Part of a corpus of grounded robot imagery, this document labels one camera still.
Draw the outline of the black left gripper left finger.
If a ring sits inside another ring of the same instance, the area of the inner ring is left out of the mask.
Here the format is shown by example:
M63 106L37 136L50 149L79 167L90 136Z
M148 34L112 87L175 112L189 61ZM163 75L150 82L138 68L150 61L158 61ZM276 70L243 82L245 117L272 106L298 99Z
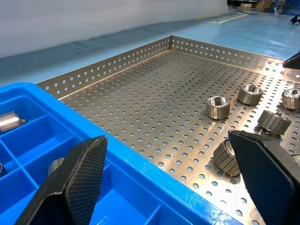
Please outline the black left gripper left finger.
M14 225L89 225L100 195L107 144L102 135L74 146Z

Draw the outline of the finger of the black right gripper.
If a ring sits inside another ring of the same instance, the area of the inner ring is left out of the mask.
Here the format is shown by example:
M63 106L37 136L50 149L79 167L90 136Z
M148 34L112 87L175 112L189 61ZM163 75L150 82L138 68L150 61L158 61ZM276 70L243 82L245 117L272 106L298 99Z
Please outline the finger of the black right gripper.
M282 63L284 68L300 70L300 52Z

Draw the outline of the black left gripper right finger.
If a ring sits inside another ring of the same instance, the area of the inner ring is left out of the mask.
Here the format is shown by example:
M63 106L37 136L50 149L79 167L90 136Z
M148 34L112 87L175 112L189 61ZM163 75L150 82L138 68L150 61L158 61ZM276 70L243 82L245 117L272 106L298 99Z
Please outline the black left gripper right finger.
M230 130L246 189L266 225L300 225L300 167L270 137Z

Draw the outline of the blue compartment tray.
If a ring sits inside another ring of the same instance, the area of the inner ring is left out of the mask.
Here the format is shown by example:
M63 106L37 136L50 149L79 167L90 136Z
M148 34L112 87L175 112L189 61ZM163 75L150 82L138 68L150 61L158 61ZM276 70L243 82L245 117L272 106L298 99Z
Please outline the blue compartment tray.
M0 87L0 115L24 125L0 133L0 225L13 225L47 177L49 164L105 131L32 83ZM145 158L108 136L91 225L239 225Z

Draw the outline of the blue plastic table cover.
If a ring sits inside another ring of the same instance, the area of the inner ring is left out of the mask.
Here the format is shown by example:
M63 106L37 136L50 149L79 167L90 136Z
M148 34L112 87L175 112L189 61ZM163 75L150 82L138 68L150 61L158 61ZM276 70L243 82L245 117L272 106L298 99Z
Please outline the blue plastic table cover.
M288 59L300 51L300 24L290 16L259 13L154 24L90 40L0 59L0 87L43 80L105 60L167 36Z

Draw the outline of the perforated metal tray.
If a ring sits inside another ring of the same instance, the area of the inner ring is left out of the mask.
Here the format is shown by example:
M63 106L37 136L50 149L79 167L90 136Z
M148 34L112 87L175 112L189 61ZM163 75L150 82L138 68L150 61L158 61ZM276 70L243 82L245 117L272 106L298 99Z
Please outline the perforated metal tray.
M222 172L213 152L229 130L263 134L264 110L292 123L279 144L300 154L300 111L281 105L300 88L300 70L282 59L177 36L41 81L38 86L245 225L265 225L242 176ZM244 84L263 90L257 105L237 97ZM230 115L206 114L210 97L228 98Z

